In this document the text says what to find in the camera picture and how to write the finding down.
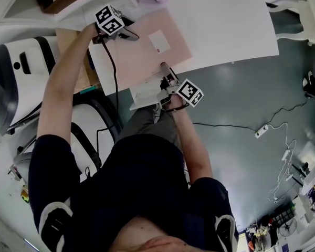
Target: man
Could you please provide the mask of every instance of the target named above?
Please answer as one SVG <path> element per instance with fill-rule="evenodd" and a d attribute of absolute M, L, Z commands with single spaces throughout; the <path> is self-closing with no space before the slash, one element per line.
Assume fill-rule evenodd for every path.
<path fill-rule="evenodd" d="M 34 221 L 51 251 L 236 251 L 228 193 L 183 110 L 138 110 L 107 161 L 80 183 L 70 149 L 72 94 L 94 25 L 62 55 L 45 90 L 29 168 Z M 174 95 L 170 108 L 183 105 Z M 184 161 L 191 188 L 184 176 Z"/>

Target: gray floor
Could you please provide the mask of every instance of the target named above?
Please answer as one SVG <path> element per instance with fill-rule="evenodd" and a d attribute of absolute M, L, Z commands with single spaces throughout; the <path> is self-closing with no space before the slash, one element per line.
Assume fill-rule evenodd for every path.
<path fill-rule="evenodd" d="M 298 18 L 289 13 L 272 16 L 277 33 L 298 32 Z M 302 89 L 302 78 L 312 70 L 315 75 L 315 47 L 306 41 L 278 41 L 280 56 L 239 61 L 194 70 L 179 75 L 190 79 L 204 92 L 204 98 L 188 113 L 193 122 L 232 124 L 259 129 L 281 107 L 292 108 L 307 99 Z M 120 117 L 126 122 L 132 113 L 128 90 L 119 93 Z M 287 122 L 288 142 L 297 140 L 293 162 L 315 132 L 315 100 L 309 99 L 302 108 L 282 111 L 271 124 Z M 282 168 L 281 157 L 286 149 L 286 129 L 270 130 L 259 140 L 247 129 L 205 127 L 196 125 L 212 162 L 214 176 L 229 191 L 230 203 L 238 230 L 255 219 L 273 211 L 278 205 L 269 202 L 268 191 L 276 186 Z M 293 180 L 283 182 L 277 196 L 288 191 L 286 201 L 297 195 L 299 185 Z"/>

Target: electrical outlet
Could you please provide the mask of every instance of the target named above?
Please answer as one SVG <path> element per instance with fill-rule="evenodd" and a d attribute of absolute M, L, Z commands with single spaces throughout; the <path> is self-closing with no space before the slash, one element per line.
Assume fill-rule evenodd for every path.
<path fill-rule="evenodd" d="M 268 131 L 268 125 L 265 124 L 254 135 L 258 139 L 259 137 L 261 137 L 267 131 Z"/>

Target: pink board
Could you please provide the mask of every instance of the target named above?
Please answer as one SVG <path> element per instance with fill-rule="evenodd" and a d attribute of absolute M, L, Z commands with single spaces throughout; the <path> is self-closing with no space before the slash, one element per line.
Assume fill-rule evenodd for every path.
<path fill-rule="evenodd" d="M 167 9 L 150 13 L 130 26 L 140 39 L 129 41 L 117 37 L 107 47 L 117 67 L 119 90 L 127 89 L 160 71 L 160 64 L 170 67 L 192 57 L 176 23 Z M 170 49 L 158 53 L 149 36 L 161 31 Z"/>

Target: white label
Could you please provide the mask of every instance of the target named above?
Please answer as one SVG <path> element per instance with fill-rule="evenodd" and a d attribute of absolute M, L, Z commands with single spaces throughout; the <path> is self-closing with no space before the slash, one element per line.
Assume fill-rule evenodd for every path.
<path fill-rule="evenodd" d="M 170 45 L 168 44 L 167 39 L 164 37 L 161 30 L 158 30 L 152 34 L 150 34 L 149 39 L 151 40 L 156 52 L 161 54 L 166 50 L 170 49 Z"/>

